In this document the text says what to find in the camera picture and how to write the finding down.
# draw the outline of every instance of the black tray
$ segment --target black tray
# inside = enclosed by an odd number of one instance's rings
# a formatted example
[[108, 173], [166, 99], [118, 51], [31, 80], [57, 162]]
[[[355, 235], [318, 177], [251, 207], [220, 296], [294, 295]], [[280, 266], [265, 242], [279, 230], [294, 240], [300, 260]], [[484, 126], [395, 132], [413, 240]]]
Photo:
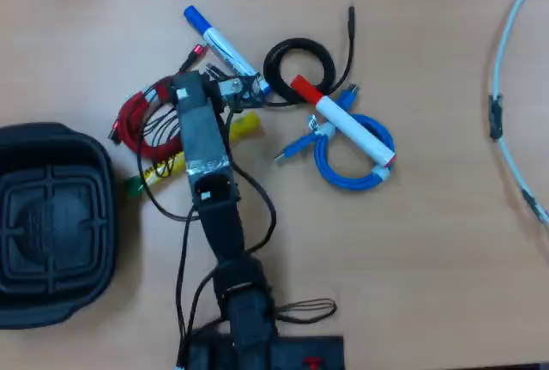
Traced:
[[58, 323], [105, 290], [113, 187], [93, 138], [60, 124], [0, 129], [0, 328]]

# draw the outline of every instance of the wooden table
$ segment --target wooden table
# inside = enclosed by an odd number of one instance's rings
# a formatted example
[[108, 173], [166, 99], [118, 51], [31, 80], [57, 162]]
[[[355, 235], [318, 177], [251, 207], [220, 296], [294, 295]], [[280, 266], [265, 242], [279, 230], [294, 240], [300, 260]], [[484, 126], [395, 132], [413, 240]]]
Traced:
[[[195, 4], [257, 68], [282, 39], [325, 44], [341, 71], [347, 6], [357, 11], [354, 111], [392, 131], [390, 181], [352, 194], [324, 182], [311, 154], [272, 157], [306, 131], [307, 107], [262, 111], [265, 135], [234, 154], [272, 195], [279, 224], [261, 252], [279, 302], [328, 296], [335, 318], [285, 334], [345, 335], [350, 369], [443, 368], [549, 360], [549, 250], [486, 135], [488, 66], [512, 0], [1, 0], [2, 124], [58, 121], [95, 136], [120, 177], [135, 157], [107, 139], [124, 97], [174, 71], [198, 41], [181, 17]], [[521, 169], [549, 203], [547, 0], [529, 0], [503, 69], [505, 131]], [[210, 61], [216, 61], [212, 55]], [[322, 71], [292, 56], [283, 68]], [[343, 137], [338, 169], [366, 171]], [[242, 185], [249, 242], [267, 212]], [[181, 214], [184, 177], [160, 193]], [[143, 200], [121, 209], [118, 272], [105, 294], [51, 328], [0, 332], [9, 370], [172, 368], [178, 347], [174, 283], [182, 225]], [[185, 307], [214, 263], [191, 230]], [[198, 322], [217, 315], [208, 288]]]

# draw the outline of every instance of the cable connector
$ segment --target cable connector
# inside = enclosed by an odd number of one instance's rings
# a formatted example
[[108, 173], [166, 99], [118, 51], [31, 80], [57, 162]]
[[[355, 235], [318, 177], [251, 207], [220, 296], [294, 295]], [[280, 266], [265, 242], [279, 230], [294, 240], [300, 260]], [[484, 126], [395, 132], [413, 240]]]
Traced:
[[109, 135], [107, 138], [111, 140], [116, 145], [119, 145], [122, 142], [122, 139], [120, 138], [120, 133], [118, 132], [118, 126], [120, 123], [118, 122], [118, 118], [114, 122], [114, 124], [111, 127], [111, 132], [109, 132]]
[[490, 138], [494, 141], [497, 141], [504, 134], [503, 100], [504, 100], [504, 97], [501, 94], [499, 94], [495, 98], [490, 95], [490, 111], [489, 111]]
[[189, 52], [187, 59], [179, 67], [179, 73], [185, 72], [190, 69], [190, 67], [196, 63], [200, 58], [204, 56], [208, 48], [203, 44], [196, 44], [195, 47]]

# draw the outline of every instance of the black clip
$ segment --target black clip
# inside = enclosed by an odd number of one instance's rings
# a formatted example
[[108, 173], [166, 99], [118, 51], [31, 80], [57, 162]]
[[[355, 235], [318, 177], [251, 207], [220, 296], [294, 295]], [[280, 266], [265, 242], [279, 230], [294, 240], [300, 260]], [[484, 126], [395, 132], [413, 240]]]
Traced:
[[504, 97], [499, 94], [496, 98], [490, 95], [490, 138], [494, 141], [497, 141], [504, 134], [504, 125], [503, 125], [503, 115], [504, 115], [504, 106], [503, 106]]
[[532, 212], [535, 214], [536, 218], [540, 221], [541, 220], [541, 213], [538, 210], [538, 201], [528, 193], [526, 190], [521, 190], [522, 196], [524, 197], [524, 201], [528, 204], [528, 207], [532, 210]]

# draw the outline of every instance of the marker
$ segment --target marker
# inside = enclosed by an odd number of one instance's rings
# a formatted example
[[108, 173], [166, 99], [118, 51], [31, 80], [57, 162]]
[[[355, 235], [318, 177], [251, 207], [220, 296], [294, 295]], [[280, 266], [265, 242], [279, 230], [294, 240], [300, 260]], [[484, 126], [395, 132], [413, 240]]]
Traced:
[[382, 167], [390, 166], [396, 158], [395, 152], [377, 139], [365, 127], [359, 124], [343, 108], [338, 106], [326, 95], [322, 95], [311, 83], [302, 76], [296, 76], [292, 88], [310, 102], [330, 123], [343, 134], [351, 138], [360, 149], [367, 153]]
[[[257, 75], [257, 71], [254, 70], [250, 63], [240, 55], [217, 29], [211, 26], [206, 18], [204, 18], [193, 5], [187, 7], [184, 11], [184, 17], [231, 68], [243, 76]], [[262, 76], [259, 78], [259, 88], [261, 89], [263, 96], [267, 96], [271, 91], [271, 87]]]

